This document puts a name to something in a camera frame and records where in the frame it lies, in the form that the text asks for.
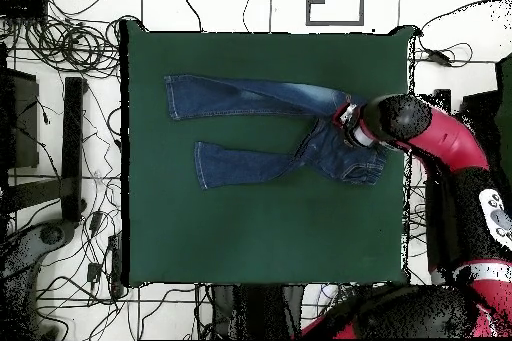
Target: white label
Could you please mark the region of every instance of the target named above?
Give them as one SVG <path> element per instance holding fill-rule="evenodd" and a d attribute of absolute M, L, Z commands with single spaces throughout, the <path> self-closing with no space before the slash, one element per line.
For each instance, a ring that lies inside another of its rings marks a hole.
<path fill-rule="evenodd" d="M 501 197 L 495 190 L 483 190 L 478 198 L 480 199 L 480 205 L 484 211 L 485 221 L 487 222 L 487 228 L 492 237 L 500 243 L 502 246 L 512 250 L 512 231 L 505 230 L 499 226 L 491 217 L 491 213 L 496 209 L 503 210 L 503 202 Z"/>

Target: power adapter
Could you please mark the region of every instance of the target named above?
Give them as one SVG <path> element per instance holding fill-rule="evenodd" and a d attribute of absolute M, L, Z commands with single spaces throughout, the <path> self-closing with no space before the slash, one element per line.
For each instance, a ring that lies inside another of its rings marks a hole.
<path fill-rule="evenodd" d="M 428 61 L 437 63 L 441 66 L 446 66 L 446 67 L 452 66 L 452 64 L 450 63 L 450 58 L 447 55 L 441 53 L 441 51 L 428 50 L 428 49 L 425 49 L 425 51 L 428 54 L 428 57 L 427 57 Z"/>
<path fill-rule="evenodd" d="M 101 222 L 103 221 L 103 213 L 94 212 L 92 214 L 91 224 L 89 225 L 89 230 L 91 231 L 91 238 L 95 237 L 100 229 Z"/>
<path fill-rule="evenodd" d="M 48 3 L 46 0 L 0 0 L 0 18 L 47 22 Z"/>
<path fill-rule="evenodd" d="M 87 267 L 87 282 L 91 284 L 97 284 L 100 281 L 101 277 L 101 264 L 99 263 L 89 263 Z"/>

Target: wire bundle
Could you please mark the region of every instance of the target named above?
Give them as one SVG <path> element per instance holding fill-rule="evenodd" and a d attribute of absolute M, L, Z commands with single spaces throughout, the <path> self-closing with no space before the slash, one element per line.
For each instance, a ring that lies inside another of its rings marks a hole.
<path fill-rule="evenodd" d="M 4 32 L 0 33 L 0 40 L 12 36 L 12 51 L 20 38 L 23 38 L 28 49 L 37 57 L 37 59 L 19 56 L 17 58 L 40 60 L 55 70 L 67 73 L 78 72 L 97 79 L 117 76 L 119 23 L 121 20 L 135 20 L 142 26 L 140 20 L 131 15 L 125 15 L 110 22 L 75 17 L 91 9 L 100 0 L 95 0 L 86 8 L 74 13 L 62 10 L 55 0 L 45 1 L 48 3 L 49 10 L 54 13 L 54 15 L 48 15 L 48 21 L 43 23 L 5 21 L 7 26 L 4 27 Z M 91 23 L 105 25 L 104 31 L 90 26 Z"/>

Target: white floor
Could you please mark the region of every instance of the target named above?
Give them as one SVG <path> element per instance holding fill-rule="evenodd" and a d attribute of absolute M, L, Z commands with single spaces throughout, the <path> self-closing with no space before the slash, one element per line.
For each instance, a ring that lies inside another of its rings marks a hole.
<path fill-rule="evenodd" d="M 55 1 L 64 11 L 73 13 L 87 7 L 95 0 Z M 243 15 L 247 0 L 189 1 L 199 14 L 202 27 L 206 31 L 245 32 L 245 26 L 247 26 L 249 31 L 268 32 L 269 12 L 271 11 L 271 30 L 273 32 L 375 32 L 384 34 L 397 25 L 413 24 L 421 28 L 436 15 L 476 0 L 365 0 L 364 26 L 326 28 L 305 26 L 305 0 L 272 0 L 272 6 L 270 6 L 270 0 L 250 0 L 245 11 L 245 17 Z M 128 14 L 140 18 L 151 31 L 199 29 L 198 20 L 185 0 L 142 0 L 142 2 L 141 0 L 100 0 L 79 17 L 87 20 L 111 21 Z M 468 42 L 473 49 L 473 60 L 478 62 L 471 62 L 457 69 L 420 62 L 416 68 L 416 92 L 431 93 L 434 89 L 449 88 L 453 97 L 452 108 L 456 109 L 464 95 L 495 89 L 494 65 L 490 62 L 496 62 L 512 52 L 511 22 L 510 8 L 499 3 L 472 7 L 467 11 L 433 21 L 424 30 L 423 45 L 425 47 L 444 49 L 452 44 Z M 105 29 L 105 25 L 98 23 L 93 25 L 98 26 L 101 30 Z M 24 47 L 23 40 L 20 41 L 18 47 Z M 457 47 L 453 51 L 459 60 L 464 61 L 468 57 L 466 46 Z M 59 115 L 59 113 L 63 110 L 63 101 L 59 74 L 41 62 L 23 60 L 23 57 L 34 57 L 30 51 L 17 50 L 16 56 L 16 69 L 37 76 L 40 85 L 39 100 L 44 106 L 53 110 L 53 112 L 47 110 L 51 121 L 49 125 L 43 123 L 40 112 L 39 141 L 46 145 L 55 166 L 60 168 L 62 115 Z M 9 59 L 9 65 L 14 67 L 13 58 Z M 86 95 L 84 107 L 86 116 L 91 123 L 84 119 L 84 138 L 94 133 L 97 133 L 97 135 L 91 136 L 84 144 L 87 164 L 84 161 L 83 175 L 93 179 L 83 180 L 83 195 L 88 203 L 92 204 L 96 191 L 98 192 L 98 200 L 101 200 L 108 187 L 109 198 L 112 195 L 110 201 L 115 205 L 120 205 L 120 188 L 114 187 L 114 185 L 120 185 L 120 181 L 115 179 L 120 174 L 120 153 L 113 143 L 113 137 L 109 133 L 104 120 L 104 116 L 106 117 L 112 110 L 119 107 L 118 80 L 115 77 L 105 80 L 90 79 L 89 85 L 92 91 Z M 112 128 L 118 131 L 119 124 L 118 112 L 112 118 Z M 414 167 L 414 180 L 419 182 L 420 166 L 415 162 Z M 41 176 L 52 175 L 53 170 L 50 162 L 44 150 L 41 149 L 39 166 L 36 169 L 18 170 L 17 182 L 37 181 L 41 180 Z M 414 208 L 420 202 L 421 197 L 413 194 L 412 207 Z M 18 212 L 17 226 L 20 227 L 25 224 L 33 213 L 41 207 L 35 206 Z M 102 210 L 105 212 L 113 211 L 115 230 L 119 231 L 122 222 L 120 214 L 116 215 L 116 207 L 105 201 Z M 51 206 L 41 211 L 34 218 L 34 222 L 58 217 L 59 211 L 60 206 L 58 204 Z M 99 253 L 100 256 L 102 256 L 100 248 L 105 249 L 107 237 L 114 231 L 113 223 L 109 223 L 105 231 L 95 241 L 96 253 Z M 416 230 L 414 234 L 421 233 L 421 226 L 415 225 L 413 228 Z M 44 267 L 38 279 L 39 289 L 47 288 L 58 276 L 71 277 L 74 274 L 73 281 L 79 286 L 85 284 L 84 288 L 89 289 L 86 284 L 87 260 L 84 262 L 84 253 L 79 251 L 82 247 L 82 241 L 78 234 L 70 245 L 46 257 L 44 264 L 48 265 L 58 259 L 73 256 L 78 251 L 74 257 Z M 412 277 L 414 283 L 430 282 L 424 251 L 425 246 L 420 240 L 413 240 L 410 244 L 409 254 L 416 257 L 409 259 L 408 266 L 418 275 L 418 277 Z M 104 285 L 105 282 L 100 285 L 100 297 L 108 297 Z M 71 283 L 59 280 L 53 288 L 56 287 L 60 288 L 45 293 L 39 303 L 40 306 L 49 306 L 42 308 L 42 313 L 51 313 L 51 317 L 61 319 L 69 324 L 69 333 L 66 340 L 88 338 L 93 328 L 104 320 L 110 311 L 115 309 L 102 304 L 84 307 L 87 304 L 87 295 L 77 290 Z M 103 332 L 101 339 L 132 340 L 137 333 L 138 315 L 142 318 L 156 309 L 166 292 L 172 288 L 183 290 L 193 288 L 193 285 L 154 284 L 132 291 L 130 296 L 127 297 L 131 301 L 125 302 L 114 322 Z M 317 303 L 326 303 L 328 296 L 332 295 L 333 287 L 324 288 L 323 292 L 320 291 L 320 288 L 319 285 L 309 285 L 307 287 L 303 307 L 304 318 L 314 316 L 318 311 Z M 143 339 L 182 339 L 190 334 L 194 320 L 194 292 L 171 292 L 165 300 L 166 303 L 158 312 L 147 318 Z M 167 303 L 176 300 L 185 303 Z M 201 306 L 201 316 L 206 322 L 209 318 L 209 312 L 211 312 L 209 306 Z M 131 333 L 128 320 L 131 321 Z M 309 322 L 308 319 L 304 319 L 302 325 L 305 326 Z M 101 333 L 101 327 L 95 332 Z M 59 338 L 62 337 L 63 333 L 64 330 L 61 331 Z M 99 337 L 100 335 L 97 335 L 93 340 L 97 340 Z"/>

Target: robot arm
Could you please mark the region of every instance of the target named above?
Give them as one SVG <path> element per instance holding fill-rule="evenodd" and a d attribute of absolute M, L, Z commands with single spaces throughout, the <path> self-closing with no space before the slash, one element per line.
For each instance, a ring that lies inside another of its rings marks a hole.
<path fill-rule="evenodd" d="M 512 221 L 471 131 L 425 97 L 347 103 L 333 123 L 355 147 L 410 150 L 424 164 L 434 285 L 374 289 L 327 312 L 305 339 L 512 336 Z"/>

